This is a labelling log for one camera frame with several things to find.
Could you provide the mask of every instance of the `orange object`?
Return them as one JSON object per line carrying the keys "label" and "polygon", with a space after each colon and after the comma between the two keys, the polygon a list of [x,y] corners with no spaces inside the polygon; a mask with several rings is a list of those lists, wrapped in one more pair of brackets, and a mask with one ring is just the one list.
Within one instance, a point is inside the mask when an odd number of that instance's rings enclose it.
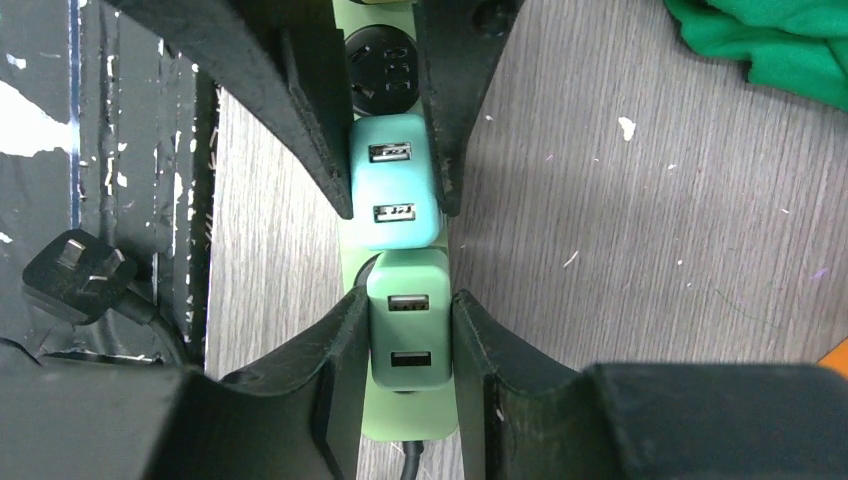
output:
{"label": "orange object", "polygon": [[832,368],[848,378],[848,338],[819,360],[819,365]]}

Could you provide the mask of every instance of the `teal usb charger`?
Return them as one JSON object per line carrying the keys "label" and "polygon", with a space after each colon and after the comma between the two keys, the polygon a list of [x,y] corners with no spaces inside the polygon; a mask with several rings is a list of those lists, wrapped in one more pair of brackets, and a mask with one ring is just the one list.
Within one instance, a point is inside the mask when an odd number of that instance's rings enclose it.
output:
{"label": "teal usb charger", "polygon": [[415,113],[360,118],[351,131],[353,219],[369,250],[424,248],[439,236],[430,146]]}
{"label": "teal usb charger", "polygon": [[386,390],[436,390],[452,375],[448,257],[437,248],[380,254],[366,283],[371,370]]}

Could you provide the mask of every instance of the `black plastic bracket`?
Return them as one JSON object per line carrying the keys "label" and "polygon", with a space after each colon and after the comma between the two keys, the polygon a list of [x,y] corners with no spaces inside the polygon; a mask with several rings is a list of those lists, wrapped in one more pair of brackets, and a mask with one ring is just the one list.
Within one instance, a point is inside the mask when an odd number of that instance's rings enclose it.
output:
{"label": "black plastic bracket", "polygon": [[427,118],[437,196],[459,215],[465,151],[480,107],[524,0],[427,0],[413,3],[419,90]]}
{"label": "black plastic bracket", "polygon": [[332,0],[106,0],[181,51],[300,160],[353,217],[353,122],[344,35]]}

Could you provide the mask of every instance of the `green usb charger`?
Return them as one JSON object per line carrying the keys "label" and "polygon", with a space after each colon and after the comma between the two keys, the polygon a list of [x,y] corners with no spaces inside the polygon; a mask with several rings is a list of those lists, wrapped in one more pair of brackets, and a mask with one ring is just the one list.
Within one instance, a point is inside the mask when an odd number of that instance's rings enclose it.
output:
{"label": "green usb charger", "polygon": [[368,276],[371,370],[386,390],[437,390],[451,379],[448,257],[437,248],[383,252]]}

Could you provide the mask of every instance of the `black cable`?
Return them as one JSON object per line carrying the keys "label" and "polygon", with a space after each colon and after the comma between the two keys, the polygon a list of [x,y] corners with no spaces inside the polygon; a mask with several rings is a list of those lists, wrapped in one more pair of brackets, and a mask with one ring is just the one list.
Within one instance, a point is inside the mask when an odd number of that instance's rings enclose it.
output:
{"label": "black cable", "polygon": [[159,309],[155,305],[145,300],[141,295],[127,290],[126,294],[112,308],[139,325],[149,325],[165,347],[165,353],[168,354],[171,364],[187,365],[190,363],[182,333],[172,322],[159,314]]}
{"label": "black cable", "polygon": [[400,480],[415,480],[418,478],[418,464],[421,463],[421,454],[424,452],[424,442],[420,440],[403,442],[403,472]]}
{"label": "black cable", "polygon": [[42,366],[42,365],[41,365],[41,362],[39,362],[37,358],[35,358],[35,357],[31,354],[31,353],[29,353],[29,350],[27,350],[27,349],[26,349],[26,347],[24,347],[23,345],[21,345],[20,343],[18,343],[18,342],[16,342],[16,341],[12,340],[11,338],[0,337],[0,345],[6,345],[6,346],[9,346],[9,347],[14,348],[15,350],[18,350],[18,351],[19,351],[19,352],[21,352],[21,353],[22,353],[22,354],[23,354],[23,355],[24,355],[24,356],[25,356],[25,357],[26,357],[29,361],[31,361],[32,363],[34,363],[34,364],[38,365],[39,367],[41,367],[41,366]]}

